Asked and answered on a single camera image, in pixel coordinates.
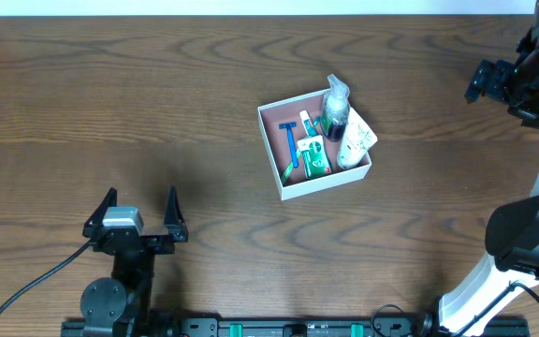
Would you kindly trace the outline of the clear pump soap bottle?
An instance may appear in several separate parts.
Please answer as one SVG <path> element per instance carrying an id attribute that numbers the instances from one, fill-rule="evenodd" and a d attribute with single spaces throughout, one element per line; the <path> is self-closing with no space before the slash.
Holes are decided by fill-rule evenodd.
<path id="1" fill-rule="evenodd" d="M 329 92 L 324 95 L 320 125 L 331 142 L 342 139 L 350 111 L 350 89 L 334 74 L 328 75 Z"/>

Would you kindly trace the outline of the Colgate toothpaste tube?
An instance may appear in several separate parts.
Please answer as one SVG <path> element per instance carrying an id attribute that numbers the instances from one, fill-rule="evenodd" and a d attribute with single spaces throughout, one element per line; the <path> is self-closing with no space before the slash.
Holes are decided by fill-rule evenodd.
<path id="1" fill-rule="evenodd" d="M 312 120 L 309 112 L 307 110 L 302 110 L 299 113 L 299 116 L 300 116 L 300 119 L 301 119 L 302 124 L 304 126 L 306 135 L 308 137 L 317 136 L 318 133 L 317 133 L 317 130 L 316 130 L 316 125 L 315 125 L 314 121 Z"/>

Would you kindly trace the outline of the green Dettol soap box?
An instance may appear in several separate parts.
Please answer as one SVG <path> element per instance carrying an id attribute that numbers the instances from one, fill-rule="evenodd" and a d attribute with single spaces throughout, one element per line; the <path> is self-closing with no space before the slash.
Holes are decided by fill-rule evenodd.
<path id="1" fill-rule="evenodd" d="M 332 173 L 322 136 L 301 139 L 297 142 L 297 146 L 302 155 L 307 180 L 324 177 Z"/>

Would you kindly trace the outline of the black mounting rail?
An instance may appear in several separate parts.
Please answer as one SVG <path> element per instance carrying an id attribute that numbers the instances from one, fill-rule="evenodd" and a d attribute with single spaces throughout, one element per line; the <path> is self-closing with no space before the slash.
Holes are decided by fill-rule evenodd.
<path id="1" fill-rule="evenodd" d="M 84 320 L 66 321 L 62 337 L 166 336 L 166 337 L 404 337 L 450 336 L 429 314 L 377 312 L 369 318 L 224 319 L 219 316 L 175 317 L 168 312 L 152 312 L 148 324 L 139 327 L 116 322 L 99 328 Z"/>

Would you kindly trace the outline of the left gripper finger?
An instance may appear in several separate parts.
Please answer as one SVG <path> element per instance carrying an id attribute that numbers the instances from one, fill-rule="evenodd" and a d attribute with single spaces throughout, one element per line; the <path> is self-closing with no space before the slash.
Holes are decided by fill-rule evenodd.
<path id="1" fill-rule="evenodd" d="M 117 190 L 111 187 L 95 211 L 84 223 L 82 236 L 91 239 L 94 232 L 103 226 L 103 219 L 110 207 L 117 206 Z"/>
<path id="2" fill-rule="evenodd" d="M 174 242 L 187 242 L 189 231 L 180 209 L 177 189 L 171 186 L 164 215 L 164 226 Z"/>

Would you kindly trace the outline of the white leaf-print lotion tube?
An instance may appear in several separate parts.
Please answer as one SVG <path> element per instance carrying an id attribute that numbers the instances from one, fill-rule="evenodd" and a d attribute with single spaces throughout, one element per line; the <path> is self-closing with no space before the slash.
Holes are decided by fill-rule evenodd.
<path id="1" fill-rule="evenodd" d="M 341 170 L 355 168 L 378 141 L 377 136 L 363 118 L 351 108 L 348 122 L 337 154 L 337 165 Z"/>

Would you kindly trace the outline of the green white toothbrush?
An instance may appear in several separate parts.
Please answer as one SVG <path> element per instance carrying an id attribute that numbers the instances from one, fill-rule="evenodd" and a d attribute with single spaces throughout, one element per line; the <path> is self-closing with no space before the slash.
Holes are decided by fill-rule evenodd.
<path id="1" fill-rule="evenodd" d="M 298 150 L 297 148 L 297 156 L 298 156 L 298 159 L 300 158 L 300 151 Z M 288 181 L 288 179 L 290 178 L 292 172 L 293 172 L 294 168 L 293 168 L 293 165 L 292 163 L 290 163 L 286 169 L 284 170 L 284 173 L 282 174 L 281 176 L 281 184 L 282 185 L 285 185 L 286 182 Z"/>

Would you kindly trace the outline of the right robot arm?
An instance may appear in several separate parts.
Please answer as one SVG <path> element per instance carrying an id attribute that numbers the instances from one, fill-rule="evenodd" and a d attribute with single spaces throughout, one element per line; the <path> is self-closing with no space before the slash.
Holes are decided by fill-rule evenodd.
<path id="1" fill-rule="evenodd" d="M 539 129 L 539 2 L 518 42 L 514 63 L 482 61 L 465 94 L 503 103 L 525 127 Z M 465 279 L 442 295 L 415 328 L 416 336 L 527 336 L 524 318 L 500 311 L 522 293 L 539 304 L 539 171 L 528 198 L 498 207 L 488 219 L 486 252 Z"/>

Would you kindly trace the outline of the blue disposable razor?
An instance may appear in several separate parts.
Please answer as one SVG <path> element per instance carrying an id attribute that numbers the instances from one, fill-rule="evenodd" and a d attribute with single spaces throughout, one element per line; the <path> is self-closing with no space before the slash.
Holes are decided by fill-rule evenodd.
<path id="1" fill-rule="evenodd" d="M 291 163 L 293 165 L 294 169 L 297 169 L 299 167 L 299 160 L 297 156 L 297 148 L 294 138 L 294 132 L 293 129 L 297 127 L 296 122 L 287 122 L 279 124 L 280 129 L 285 129 L 287 133 L 287 140 L 288 140 L 288 147 L 291 157 Z"/>

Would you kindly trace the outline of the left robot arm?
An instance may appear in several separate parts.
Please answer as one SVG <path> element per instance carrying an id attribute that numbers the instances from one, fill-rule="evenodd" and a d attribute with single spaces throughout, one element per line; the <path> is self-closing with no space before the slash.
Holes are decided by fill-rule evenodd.
<path id="1" fill-rule="evenodd" d="M 91 282 L 83 291 L 80 310 L 85 320 L 83 336 L 171 336 L 169 318 L 151 311 L 154 262 L 172 255 L 175 245 L 187 242 L 177 190 L 171 187 L 165 209 L 165 234 L 145 235 L 144 221 L 136 207 L 117 204 L 118 192 L 111 187 L 85 222 L 82 235 L 96 253 L 113 257 L 109 277 Z"/>

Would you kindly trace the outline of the white box with pink interior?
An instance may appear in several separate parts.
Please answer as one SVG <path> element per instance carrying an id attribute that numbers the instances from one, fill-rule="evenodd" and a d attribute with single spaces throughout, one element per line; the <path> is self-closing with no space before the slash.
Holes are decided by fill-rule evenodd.
<path id="1" fill-rule="evenodd" d="M 351 152 L 358 161 L 340 168 L 344 142 L 329 141 L 321 130 L 321 109 L 328 90 L 287 98 L 257 108 L 259 128 L 280 200 L 301 197 L 363 179 L 371 168 L 367 150 Z"/>

